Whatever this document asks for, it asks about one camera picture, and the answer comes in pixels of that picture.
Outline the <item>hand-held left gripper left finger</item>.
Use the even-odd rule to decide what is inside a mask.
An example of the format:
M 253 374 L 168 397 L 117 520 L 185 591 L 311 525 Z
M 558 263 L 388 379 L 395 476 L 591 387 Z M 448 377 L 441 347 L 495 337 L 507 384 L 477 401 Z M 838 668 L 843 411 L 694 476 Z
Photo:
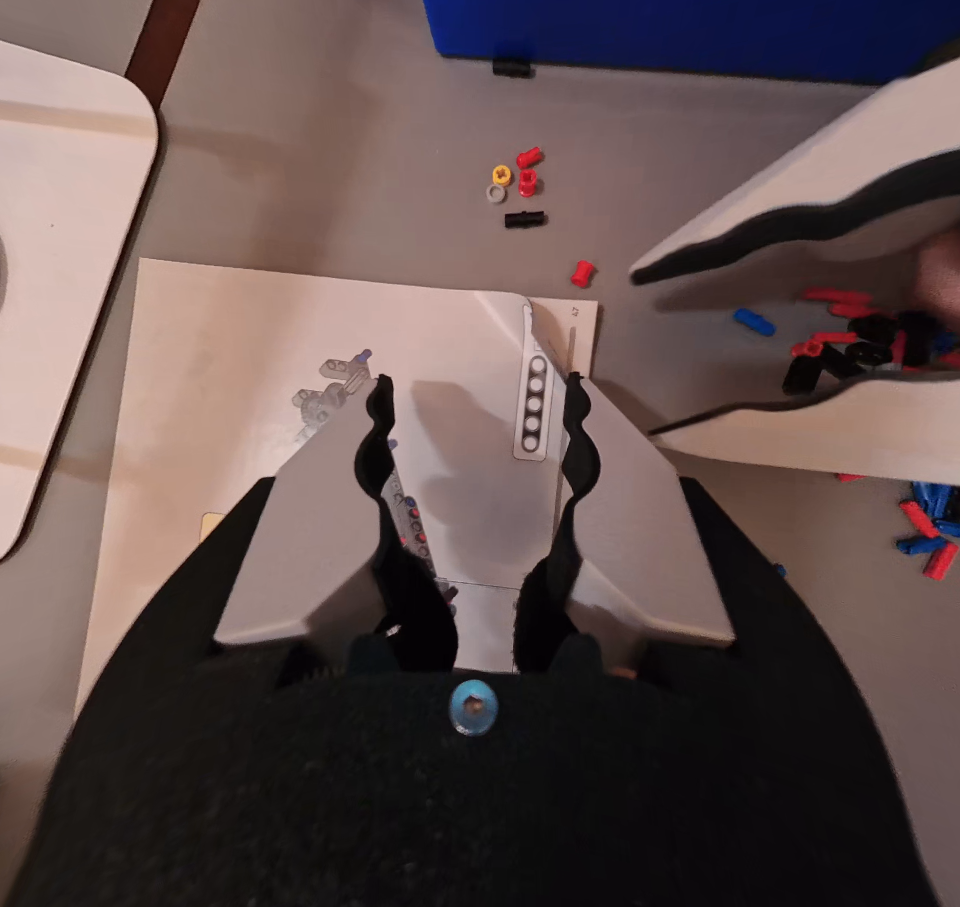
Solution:
M 457 626 L 426 562 L 403 544 L 389 491 L 394 384 L 366 380 L 277 470 L 213 638 L 290 642 L 327 673 L 379 637 L 398 668 L 450 673 Z

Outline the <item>white stand base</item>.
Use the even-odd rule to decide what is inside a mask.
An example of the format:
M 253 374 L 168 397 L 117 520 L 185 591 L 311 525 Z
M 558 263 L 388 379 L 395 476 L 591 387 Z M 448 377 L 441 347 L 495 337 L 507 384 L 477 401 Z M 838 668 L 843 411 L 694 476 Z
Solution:
M 125 77 L 1 44 L 1 549 L 18 542 L 154 165 Z

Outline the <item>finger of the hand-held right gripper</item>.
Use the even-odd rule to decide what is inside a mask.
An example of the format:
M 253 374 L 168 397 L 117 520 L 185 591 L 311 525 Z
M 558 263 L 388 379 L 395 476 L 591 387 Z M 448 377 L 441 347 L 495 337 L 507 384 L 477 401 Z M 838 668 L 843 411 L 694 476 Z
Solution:
M 663 312 L 787 301 L 813 282 L 883 292 L 958 229 L 959 61 L 895 80 L 660 241 L 630 284 Z
M 865 374 L 806 398 L 711 409 L 648 437 L 718 461 L 958 486 L 958 369 Z

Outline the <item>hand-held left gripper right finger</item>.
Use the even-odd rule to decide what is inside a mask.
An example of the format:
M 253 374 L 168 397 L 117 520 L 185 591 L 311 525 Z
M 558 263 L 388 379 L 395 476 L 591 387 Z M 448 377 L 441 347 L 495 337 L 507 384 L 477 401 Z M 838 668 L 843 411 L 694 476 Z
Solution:
M 578 372 L 566 379 L 562 427 L 569 494 L 520 590 L 516 669 L 545 672 L 577 635 L 613 672 L 638 669 L 652 642 L 730 647 L 736 634 L 676 469 Z

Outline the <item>white instruction booklet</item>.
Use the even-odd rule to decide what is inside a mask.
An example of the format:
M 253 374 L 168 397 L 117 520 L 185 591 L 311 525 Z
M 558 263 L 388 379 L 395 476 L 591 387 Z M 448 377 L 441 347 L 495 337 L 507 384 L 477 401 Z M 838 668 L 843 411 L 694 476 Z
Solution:
M 562 412 L 540 460 L 514 456 L 526 307 L 553 354 L 590 373 L 598 305 L 215 265 L 139 262 L 77 706 L 210 525 L 309 437 L 330 360 L 368 351 L 394 387 L 391 437 L 439 577 L 452 583 L 457 667 L 514 670 L 524 577 L 558 503 Z

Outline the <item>pile of small lego pins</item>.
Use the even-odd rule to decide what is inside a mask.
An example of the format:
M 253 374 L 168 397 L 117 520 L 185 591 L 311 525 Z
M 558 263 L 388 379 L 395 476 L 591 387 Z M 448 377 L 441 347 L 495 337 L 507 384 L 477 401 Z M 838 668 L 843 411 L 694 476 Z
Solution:
M 800 297 L 824 304 L 846 328 L 816 332 L 792 346 L 782 381 L 786 397 L 812 396 L 824 373 L 842 382 L 864 373 L 958 371 L 958 334 L 930 313 L 887 311 L 855 289 L 812 286 Z M 923 558 L 922 575 L 930 580 L 942 581 L 958 560 L 958 497 L 956 485 L 912 481 L 899 503 L 914 532 L 895 547 Z

